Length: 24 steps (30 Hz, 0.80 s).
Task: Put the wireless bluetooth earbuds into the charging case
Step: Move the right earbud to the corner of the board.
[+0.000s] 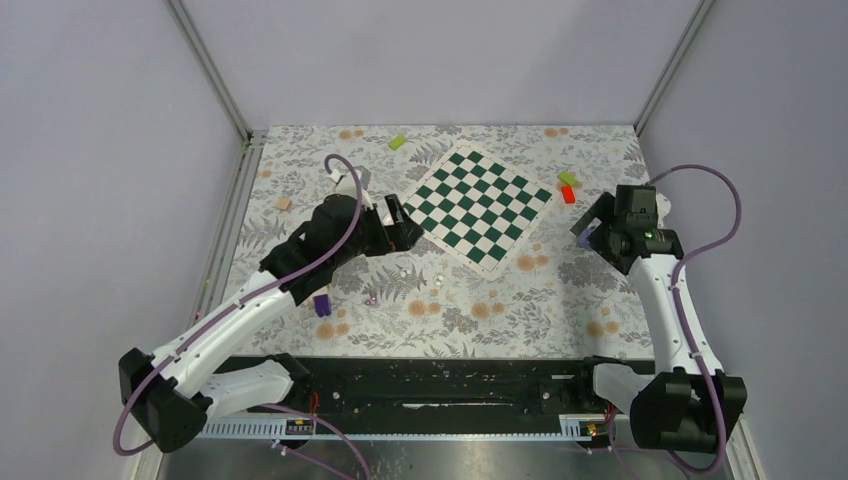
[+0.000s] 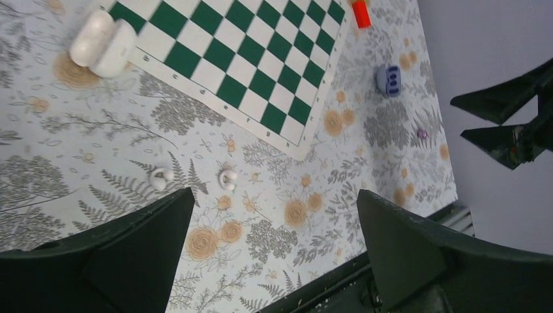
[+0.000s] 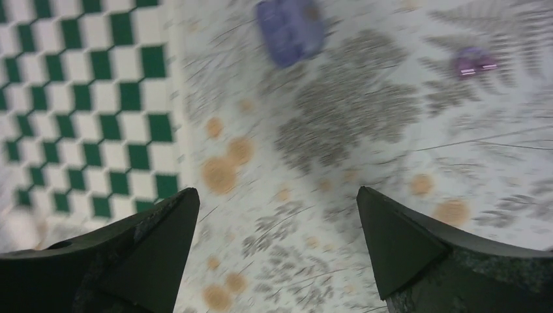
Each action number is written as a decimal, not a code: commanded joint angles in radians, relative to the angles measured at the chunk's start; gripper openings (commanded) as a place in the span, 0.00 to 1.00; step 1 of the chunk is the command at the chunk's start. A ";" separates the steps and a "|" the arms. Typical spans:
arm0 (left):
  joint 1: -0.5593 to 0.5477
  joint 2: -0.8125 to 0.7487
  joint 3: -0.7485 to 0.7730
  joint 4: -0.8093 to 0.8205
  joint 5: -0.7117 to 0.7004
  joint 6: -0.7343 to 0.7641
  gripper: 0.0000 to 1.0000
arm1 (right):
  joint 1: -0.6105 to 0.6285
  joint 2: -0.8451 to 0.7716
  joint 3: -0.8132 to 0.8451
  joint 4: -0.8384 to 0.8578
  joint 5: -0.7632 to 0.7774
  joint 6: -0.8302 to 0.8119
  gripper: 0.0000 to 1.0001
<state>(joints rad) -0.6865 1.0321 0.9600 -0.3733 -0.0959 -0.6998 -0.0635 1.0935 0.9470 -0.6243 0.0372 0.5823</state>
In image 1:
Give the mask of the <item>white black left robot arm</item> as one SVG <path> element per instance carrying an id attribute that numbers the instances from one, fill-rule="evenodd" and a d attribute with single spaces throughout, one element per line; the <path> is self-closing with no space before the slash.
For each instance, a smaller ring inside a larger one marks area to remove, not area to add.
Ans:
<path id="1" fill-rule="evenodd" d="M 113 433 L 123 456 L 138 448 L 121 444 L 133 418 L 156 446 L 172 453 L 190 443 L 216 418 L 266 403 L 296 411 L 309 401 L 307 380 L 282 361 L 228 374 L 218 368 L 267 321 L 296 309 L 328 286 L 335 272 L 360 257 L 411 250 L 423 236 L 396 195 L 385 198 L 391 224 L 373 206 L 343 194 L 327 196 L 287 240 L 274 247 L 228 300 L 200 322 L 152 353 L 137 348 L 118 362 L 124 408 Z"/>

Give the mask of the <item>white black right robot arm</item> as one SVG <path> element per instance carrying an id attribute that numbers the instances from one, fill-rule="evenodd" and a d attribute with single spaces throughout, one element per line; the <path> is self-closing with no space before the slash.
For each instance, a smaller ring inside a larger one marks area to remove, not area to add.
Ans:
<path id="1" fill-rule="evenodd" d="M 571 229 L 587 233 L 591 250 L 638 295 L 655 364 L 648 377 L 620 360 L 587 357 L 573 396 L 583 410 L 597 412 L 610 403 L 624 413 L 642 448 L 717 454 L 744 409 L 747 389 L 711 349 L 688 291 L 683 248 L 659 219 L 654 187 L 619 185 Z"/>

